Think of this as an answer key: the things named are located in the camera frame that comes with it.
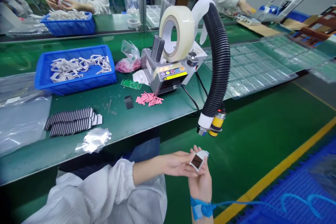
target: green circuit board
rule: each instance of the green circuit board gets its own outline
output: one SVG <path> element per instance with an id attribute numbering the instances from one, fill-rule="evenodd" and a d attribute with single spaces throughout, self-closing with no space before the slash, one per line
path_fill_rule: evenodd
<path id="1" fill-rule="evenodd" d="M 142 87 L 142 84 L 139 84 L 138 82 L 134 82 L 132 80 L 122 80 L 120 83 L 121 86 L 129 87 L 135 90 L 140 90 Z"/>

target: blue wrist strap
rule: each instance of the blue wrist strap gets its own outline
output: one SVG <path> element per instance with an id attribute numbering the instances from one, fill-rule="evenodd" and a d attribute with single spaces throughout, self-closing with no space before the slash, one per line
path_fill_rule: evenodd
<path id="1" fill-rule="evenodd" d="M 201 219 L 203 216 L 210 218 L 212 216 L 212 211 L 216 208 L 216 205 L 205 203 L 201 200 L 194 199 L 191 196 L 190 201 L 195 221 Z"/>

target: clear plastic bag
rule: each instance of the clear plastic bag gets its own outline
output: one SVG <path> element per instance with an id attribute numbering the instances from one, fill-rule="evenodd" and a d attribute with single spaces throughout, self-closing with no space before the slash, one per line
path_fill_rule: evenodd
<path id="1" fill-rule="evenodd" d="M 132 18 L 140 19 L 139 0 L 124 0 L 125 8 L 128 15 Z"/>
<path id="2" fill-rule="evenodd" d="M 140 52 L 138 48 L 130 41 L 122 41 L 121 51 L 127 58 L 121 59 L 115 66 L 116 70 L 121 73 L 131 73 L 141 66 Z"/>
<path id="3" fill-rule="evenodd" d="M 0 78 L 0 107 L 17 105 L 49 96 L 34 87 L 35 73 L 22 73 Z"/>
<path id="4" fill-rule="evenodd" d="M 20 105 L 0 107 L 0 156 L 46 137 L 51 100 L 43 93 Z"/>
<path id="5" fill-rule="evenodd" d="M 31 15 L 26 18 L 19 27 L 14 27 L 12 30 L 9 30 L 6 36 L 16 38 L 50 34 L 48 28 L 40 23 L 42 18 L 42 16 Z"/>
<path id="6" fill-rule="evenodd" d="M 111 139 L 111 135 L 108 129 L 94 128 L 86 134 L 82 146 L 77 147 L 76 151 L 82 149 L 90 154 L 93 152 L 98 153 L 105 146 L 106 142 Z"/>

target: glass partition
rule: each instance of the glass partition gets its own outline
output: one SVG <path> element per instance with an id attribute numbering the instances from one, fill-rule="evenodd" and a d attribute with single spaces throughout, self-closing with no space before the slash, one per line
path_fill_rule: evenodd
<path id="1" fill-rule="evenodd" d="M 77 11 L 84 18 L 76 19 Z M 56 14 L 46 17 L 51 12 Z M 0 14 L 0 42 L 135 32 L 140 26 L 139 0 L 1 0 Z"/>

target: blue trousers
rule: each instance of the blue trousers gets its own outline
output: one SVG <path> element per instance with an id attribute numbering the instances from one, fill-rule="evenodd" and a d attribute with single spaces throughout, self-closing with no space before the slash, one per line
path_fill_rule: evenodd
<path id="1" fill-rule="evenodd" d="M 85 154 L 61 164 L 59 166 L 59 170 L 73 173 L 84 180 L 92 173 L 99 171 L 106 165 L 114 166 L 120 158 L 127 159 L 130 162 L 138 163 L 158 156 L 160 149 L 160 137 L 158 129 L 155 128 L 149 130 L 146 134 L 146 137 L 148 137 L 149 140 L 145 140 L 144 143 L 136 146 L 133 151 L 127 153 L 124 156 L 115 158 L 112 155 L 102 151 L 99 153 L 94 152 L 92 154 Z"/>

